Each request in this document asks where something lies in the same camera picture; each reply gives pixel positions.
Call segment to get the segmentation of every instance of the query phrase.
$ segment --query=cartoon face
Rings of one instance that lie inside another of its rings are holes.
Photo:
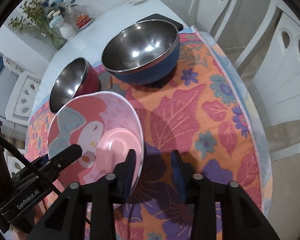
[[[82,148],[82,157],[78,162],[84,168],[91,168],[96,158],[96,149],[103,133],[103,124],[99,121],[88,123],[81,131],[78,144]]]

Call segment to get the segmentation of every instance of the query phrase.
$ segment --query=tablecloth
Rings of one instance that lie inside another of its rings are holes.
[[[135,108],[145,137],[141,178],[127,203],[115,210],[120,240],[189,238],[193,206],[184,205],[175,190],[170,165],[174,149],[212,181],[238,181],[265,215],[270,206],[269,151],[242,80],[209,34],[191,27],[180,32],[180,43],[174,70],[151,85],[130,86],[94,64],[102,90],[121,94]],[[52,118],[48,101],[31,117],[26,139],[29,160],[47,153]],[[58,181],[55,185],[62,189]],[[46,204],[55,198],[50,194]],[[221,239],[219,203],[216,213]]]

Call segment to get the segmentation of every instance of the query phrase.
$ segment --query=white vase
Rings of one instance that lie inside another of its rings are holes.
[[[59,27],[62,37],[66,40],[71,40],[78,33],[77,28],[73,25],[63,22],[63,25]]]

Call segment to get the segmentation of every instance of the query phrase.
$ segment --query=teal bow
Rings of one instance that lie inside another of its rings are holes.
[[[71,134],[85,123],[86,119],[78,111],[70,107],[62,109],[58,114],[59,134],[49,146],[49,158],[54,157],[70,146]]]

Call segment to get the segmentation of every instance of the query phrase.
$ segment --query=bolt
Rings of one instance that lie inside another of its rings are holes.
[[[234,187],[234,188],[239,187],[239,183],[234,180],[230,181],[229,185],[230,185],[230,187]]]
[[[192,175],[192,178],[194,178],[194,179],[203,179],[203,176],[200,173],[195,173],[195,174]]]
[[[106,175],[106,179],[107,180],[112,180],[112,179],[115,179],[115,174],[114,173],[109,173]]]
[[[76,189],[80,186],[78,182],[73,182],[69,185],[70,189]]]

